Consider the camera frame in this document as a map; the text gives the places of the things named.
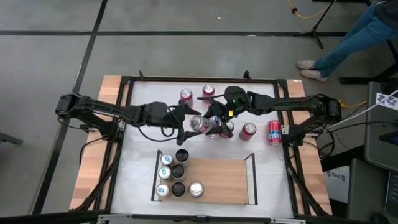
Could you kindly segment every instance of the white sneaker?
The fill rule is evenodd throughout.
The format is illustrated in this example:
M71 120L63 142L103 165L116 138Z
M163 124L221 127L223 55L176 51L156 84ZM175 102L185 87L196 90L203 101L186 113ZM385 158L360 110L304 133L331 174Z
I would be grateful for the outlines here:
M315 61L298 61L297 68L299 69L315 69Z
M320 82L328 81L328 78L322 77L321 71L319 71L319 70L301 70L300 75L305 78L312 78L312 79L318 80Z

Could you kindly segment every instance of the table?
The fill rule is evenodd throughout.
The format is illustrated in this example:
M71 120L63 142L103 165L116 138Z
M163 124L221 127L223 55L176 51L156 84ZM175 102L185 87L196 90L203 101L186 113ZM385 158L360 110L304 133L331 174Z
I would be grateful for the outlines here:
M376 104L376 93L382 93L380 83L370 82L368 89L368 108ZM367 113L366 121L395 121L398 119L398 111L377 106ZM351 164L351 160L361 159L383 167L388 170L398 171L396 158L398 157L398 146L381 141L380 135L398 131L398 127L392 124L367 124L365 142L349 151L330 156L322 160L323 171L332 170L337 167Z
M122 93L122 97L119 99L122 105L125 104L127 99L128 85L120 89L122 76L119 75L106 75L103 79L103 84L99 93L98 99L101 101L106 101L108 103L115 103L117 100L118 93ZM304 89L301 80L287 80L289 87L289 96L304 96ZM294 121L296 123L301 123L303 120L309 117L308 112L293 112ZM92 132L88 136L88 141L99 138L98 132ZM314 139L306 138L306 141L315 143ZM75 208L79 206L88 194L93 190L94 186L97 184L100 173L103 170L104 159L109 162L112 159L116 146L112 147L112 152L110 155L105 155L106 142L99 141L86 147L85 153L83 155L83 160L78 173L78 178L76 181L75 191L73 193L70 208ZM325 181L323 180L322 169L320 161L318 158L318 151L313 146L304 145L300 147L300 158L302 161L302 169L305 178L307 188L312 193L317 202L322 206L322 208L331 213L331 208L329 204L328 194L326 191ZM111 200L106 199L108 197L109 183L105 186L103 193L101 195L101 200L98 200L94 204L94 208L107 208L110 206ZM300 191L295 189L298 211L303 214L303 203L301 199Z

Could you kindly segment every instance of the person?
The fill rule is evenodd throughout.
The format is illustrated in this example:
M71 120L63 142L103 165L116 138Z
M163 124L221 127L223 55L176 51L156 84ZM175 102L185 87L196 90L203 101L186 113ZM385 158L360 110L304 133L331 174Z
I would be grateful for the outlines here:
M326 82L349 54L398 38L398 0L377 0L344 36L339 46L316 61L299 61L301 76Z

